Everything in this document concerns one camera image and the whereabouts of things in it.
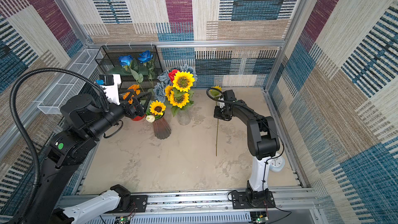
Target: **patterned wall panel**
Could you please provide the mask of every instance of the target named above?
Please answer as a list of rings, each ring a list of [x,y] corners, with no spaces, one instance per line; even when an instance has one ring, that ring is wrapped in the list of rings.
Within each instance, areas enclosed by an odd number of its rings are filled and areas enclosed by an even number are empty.
[[[0,136],[13,124],[9,96],[23,73],[42,67],[63,67],[82,47],[54,0],[0,0]],[[29,78],[19,89],[17,109],[22,113],[52,80],[54,73]],[[59,132],[59,116],[40,115],[28,128],[38,151]],[[13,215],[32,179],[32,157],[21,139],[0,165],[0,215]]]
[[[195,87],[263,87],[279,47],[186,47],[158,48],[167,69],[188,64],[194,67]]]
[[[330,223],[398,222],[398,0],[309,0],[269,89]]]
[[[178,24],[184,40],[283,39],[298,0],[66,1],[94,42],[130,42],[176,40]]]

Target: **black wire rack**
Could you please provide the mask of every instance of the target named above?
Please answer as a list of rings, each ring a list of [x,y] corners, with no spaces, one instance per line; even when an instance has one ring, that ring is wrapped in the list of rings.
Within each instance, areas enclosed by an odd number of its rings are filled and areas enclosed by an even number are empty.
[[[148,78],[148,74],[145,66],[140,63],[138,60],[139,54],[149,50],[153,55],[153,65],[155,72],[154,79],[151,80]],[[102,53],[102,58],[96,59],[97,64],[101,67],[104,73],[117,73],[120,74],[120,78],[122,83],[120,88],[129,88],[131,85],[136,84],[136,80],[132,76],[131,72],[128,70],[124,70],[124,68],[120,65],[119,57],[120,56],[128,56],[131,55],[133,59],[136,59],[139,73],[142,73],[144,76],[144,81],[140,83],[143,89],[153,88],[159,80],[157,76],[160,75],[164,68],[159,60],[158,51],[155,45],[110,45],[110,46],[102,46],[98,53]]]

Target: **marble-pattern surface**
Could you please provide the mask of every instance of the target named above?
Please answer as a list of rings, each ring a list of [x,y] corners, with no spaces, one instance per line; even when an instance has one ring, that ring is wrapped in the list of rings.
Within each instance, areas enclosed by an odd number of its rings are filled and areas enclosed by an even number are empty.
[[[233,90],[236,98],[269,116],[260,88]],[[245,188],[252,164],[246,125],[236,117],[231,121],[215,119],[215,101],[205,90],[195,90],[194,101],[192,121],[187,126],[181,126],[166,110],[172,133],[164,140],[155,137],[152,124],[146,120],[124,118],[118,134],[99,142],[82,194],[100,193],[116,184],[131,192]],[[286,165],[281,172],[270,172],[269,186],[297,185],[283,156]]]

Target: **vase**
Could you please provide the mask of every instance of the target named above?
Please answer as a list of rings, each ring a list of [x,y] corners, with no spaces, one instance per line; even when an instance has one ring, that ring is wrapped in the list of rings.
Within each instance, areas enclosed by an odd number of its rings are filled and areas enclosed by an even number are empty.
[[[177,112],[177,120],[178,123],[182,126],[186,126],[191,122],[191,115],[189,113],[189,110],[180,110]]]
[[[163,115],[154,122],[152,122],[152,126],[155,136],[159,139],[165,139],[172,133],[172,129],[170,128],[169,123],[167,123]]]

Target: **white tulip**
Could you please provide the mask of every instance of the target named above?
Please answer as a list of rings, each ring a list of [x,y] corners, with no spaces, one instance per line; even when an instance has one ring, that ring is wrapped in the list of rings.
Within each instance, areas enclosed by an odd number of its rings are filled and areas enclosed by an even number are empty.
[[[150,122],[150,123],[154,122],[154,121],[155,121],[155,116],[153,116],[153,115],[148,115],[148,116],[147,116],[147,121]]]

